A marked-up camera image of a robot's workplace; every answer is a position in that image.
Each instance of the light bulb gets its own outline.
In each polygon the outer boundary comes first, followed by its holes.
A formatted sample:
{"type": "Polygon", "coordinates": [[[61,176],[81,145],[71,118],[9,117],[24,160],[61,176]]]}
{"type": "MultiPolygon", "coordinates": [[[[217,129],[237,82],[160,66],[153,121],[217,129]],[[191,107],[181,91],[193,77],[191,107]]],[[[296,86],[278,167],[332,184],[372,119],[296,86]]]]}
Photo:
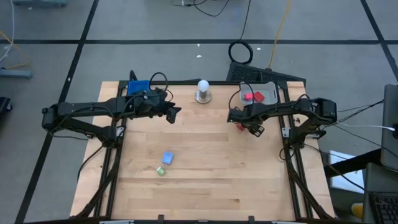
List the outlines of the light bulb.
{"type": "Polygon", "coordinates": [[[198,89],[202,93],[206,92],[209,89],[209,83],[206,80],[200,80],[198,83],[198,89]]]}

